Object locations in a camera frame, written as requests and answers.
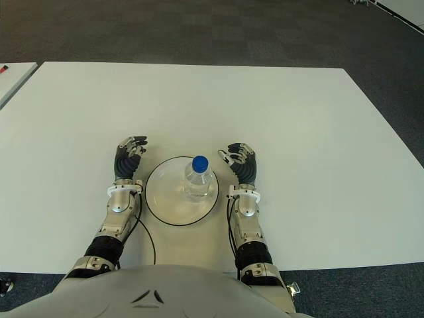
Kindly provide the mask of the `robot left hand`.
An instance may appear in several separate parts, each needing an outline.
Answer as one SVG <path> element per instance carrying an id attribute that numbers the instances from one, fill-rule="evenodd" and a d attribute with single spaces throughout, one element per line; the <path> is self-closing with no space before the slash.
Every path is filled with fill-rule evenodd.
<path id="1" fill-rule="evenodd" d="M 146 152 L 147 136 L 129 136 L 116 149 L 114 159 L 115 180 L 132 180 L 142 155 Z"/>

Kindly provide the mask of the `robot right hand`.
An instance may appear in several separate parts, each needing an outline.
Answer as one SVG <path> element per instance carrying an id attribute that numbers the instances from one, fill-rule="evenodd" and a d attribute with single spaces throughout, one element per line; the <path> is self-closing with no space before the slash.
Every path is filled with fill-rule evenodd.
<path id="1" fill-rule="evenodd" d="M 218 150 L 218 155 L 237 177 L 239 184 L 253 186 L 256 181 L 256 153 L 246 143 L 233 143 L 227 150 Z"/>

